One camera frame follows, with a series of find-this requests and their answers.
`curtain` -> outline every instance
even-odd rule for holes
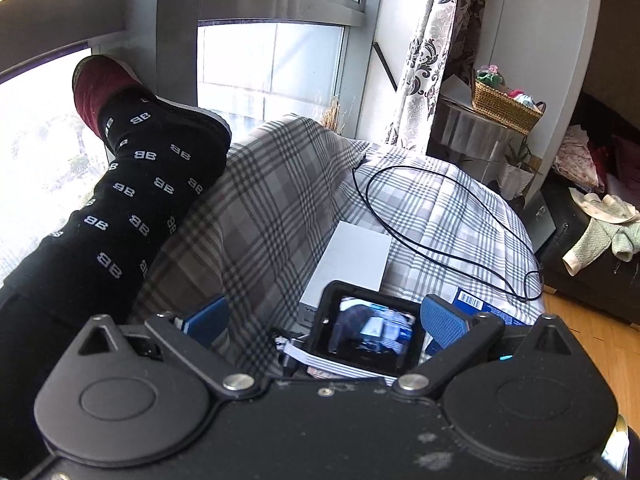
[[[404,62],[396,114],[385,142],[427,152],[445,71],[463,75],[473,65],[484,1],[426,0]],[[450,49],[454,56],[447,64]]]

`floor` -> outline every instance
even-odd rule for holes
[[[561,294],[545,294],[545,305],[572,330],[609,383],[626,423],[638,432],[640,331]]]

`maroon shoe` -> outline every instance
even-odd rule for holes
[[[231,128],[217,113],[193,106],[174,103],[153,94],[145,87],[126,63],[101,54],[85,57],[78,63],[71,80],[76,110],[94,134],[103,142],[105,138],[98,126],[98,116],[104,106],[125,90],[139,89],[149,99],[162,108],[182,117],[188,117],[199,124],[220,130],[227,134],[226,146],[231,143]]]

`glass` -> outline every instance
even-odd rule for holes
[[[234,23],[198,29],[198,106],[234,138],[295,113],[319,120],[335,92],[342,27]]]
[[[0,84],[0,280],[82,207],[107,169],[74,107],[71,76],[90,50]]]

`checkered cloth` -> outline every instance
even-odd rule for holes
[[[298,301],[340,220],[384,232],[353,185],[364,190],[378,169],[395,164],[430,168],[472,190],[501,222],[529,241],[517,216],[496,194],[455,166],[402,148],[344,139],[315,121],[287,116],[233,144],[224,175],[190,211],[156,258],[134,306],[132,322],[154,313],[192,314],[215,294],[228,299],[231,320],[224,355],[249,373],[268,373],[276,351],[273,326],[289,328]],[[393,170],[370,189],[374,209],[400,232],[441,251],[480,262],[522,294],[532,256],[462,188],[442,177]],[[431,255],[504,287],[477,267]],[[531,290],[539,290],[535,276]],[[520,303],[393,241],[381,291],[420,301],[429,293],[452,300],[461,286],[525,322],[542,300]]]

